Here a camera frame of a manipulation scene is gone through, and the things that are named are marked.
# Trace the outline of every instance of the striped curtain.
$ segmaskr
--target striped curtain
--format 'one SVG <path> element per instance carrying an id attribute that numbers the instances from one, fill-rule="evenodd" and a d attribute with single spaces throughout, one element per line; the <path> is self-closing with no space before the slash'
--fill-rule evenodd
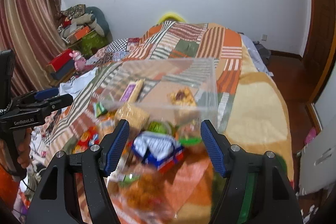
<path id="1" fill-rule="evenodd" d="M 13 96 L 49 87 L 44 68 L 65 48 L 59 9 L 60 0 L 0 0 L 0 50 L 16 54 Z"/>

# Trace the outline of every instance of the wooden floor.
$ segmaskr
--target wooden floor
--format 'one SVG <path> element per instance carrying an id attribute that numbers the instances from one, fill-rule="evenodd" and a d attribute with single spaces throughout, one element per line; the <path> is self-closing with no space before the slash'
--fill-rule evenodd
<path id="1" fill-rule="evenodd" d="M 273 80 L 278 86 L 286 101 L 292 137 L 293 153 L 304 147 L 304 140 L 312 128 L 305 104 L 314 90 L 315 84 L 310 81 L 309 75 L 300 60 L 283 56 L 271 56 L 268 70 L 273 72 Z M 298 183 L 299 160 L 294 160 L 294 183 Z M 299 199 L 301 209 L 306 215 L 312 204 L 318 204 L 320 194 L 312 194 Z"/>

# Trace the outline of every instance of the person's hand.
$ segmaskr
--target person's hand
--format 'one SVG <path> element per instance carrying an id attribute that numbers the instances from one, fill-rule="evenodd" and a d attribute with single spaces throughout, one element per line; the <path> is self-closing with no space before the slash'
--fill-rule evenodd
<path id="1" fill-rule="evenodd" d="M 19 145 L 18 147 L 18 153 L 20 156 L 17 158 L 17 162 L 21 165 L 22 168 L 27 168 L 28 165 L 30 164 L 30 141 L 31 141 L 31 132 L 32 130 L 30 128 L 26 129 L 26 135 L 25 139 L 23 142 Z M 3 166 L 7 167 L 7 164 L 5 162 L 5 157 L 4 157 L 4 142 L 3 140 L 0 140 L 0 162 Z"/>
<path id="2" fill-rule="evenodd" d="M 17 162 L 21 164 L 21 167 L 23 169 L 27 168 L 28 165 L 30 164 L 29 153 L 30 153 L 30 141 L 32 139 L 31 132 L 32 130 L 30 128 L 26 129 L 25 139 L 18 147 L 20 156 L 17 158 Z"/>

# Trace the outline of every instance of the metal screw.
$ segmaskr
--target metal screw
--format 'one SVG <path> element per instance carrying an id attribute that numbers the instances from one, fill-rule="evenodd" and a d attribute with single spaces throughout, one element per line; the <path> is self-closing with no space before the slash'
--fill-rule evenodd
<path id="1" fill-rule="evenodd" d="M 98 144 L 94 144 L 94 145 L 92 145 L 92 146 L 90 147 L 90 150 L 93 151 L 93 152 L 95 152 L 95 151 L 97 151 L 99 148 L 100 148 L 100 146 L 99 146 Z"/>
<path id="2" fill-rule="evenodd" d="M 58 152 L 56 152 L 56 157 L 57 157 L 57 158 L 61 158 L 61 157 L 64 156 L 64 154 L 65 154 L 64 151 L 58 151 Z"/>
<path id="3" fill-rule="evenodd" d="M 266 156 L 269 157 L 269 158 L 274 158 L 274 157 L 275 157 L 275 154 L 274 154 L 274 152 L 272 152 L 272 151 L 267 151 L 267 152 L 266 152 Z"/>
<path id="4" fill-rule="evenodd" d="M 238 152 L 240 150 L 240 147 L 239 145 L 233 144 L 231 145 L 231 150 L 234 152 Z"/>

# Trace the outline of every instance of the blue gripper pad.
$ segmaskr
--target blue gripper pad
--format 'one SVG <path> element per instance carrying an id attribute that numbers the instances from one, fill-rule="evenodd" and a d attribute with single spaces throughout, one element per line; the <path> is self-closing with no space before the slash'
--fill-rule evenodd
<path id="1" fill-rule="evenodd" d="M 205 144 L 205 148 L 210 157 L 211 163 L 217 173 L 219 173 L 222 177 L 225 176 L 226 169 L 224 165 L 224 154 L 218 146 L 213 134 L 218 134 L 217 131 L 212 126 L 209 120 L 203 121 L 201 123 L 201 137 Z"/>
<path id="2" fill-rule="evenodd" d="M 102 151 L 102 161 L 100 168 L 105 176 L 109 176 L 111 172 L 113 172 L 118 165 L 118 162 L 120 160 L 121 154 L 124 150 L 126 141 L 129 136 L 129 123 L 126 120 L 121 120 L 113 133 L 106 135 L 103 140 L 102 144 L 104 144 L 104 139 L 108 137 L 112 144 L 110 146 L 109 150 L 106 150 L 106 147 L 103 148 Z"/>
<path id="3" fill-rule="evenodd" d="M 35 96 L 34 99 L 37 101 L 43 101 L 45 99 L 49 99 L 51 97 L 55 97 L 59 94 L 59 90 L 58 88 L 51 88 L 48 90 L 41 90 L 38 91 Z"/>

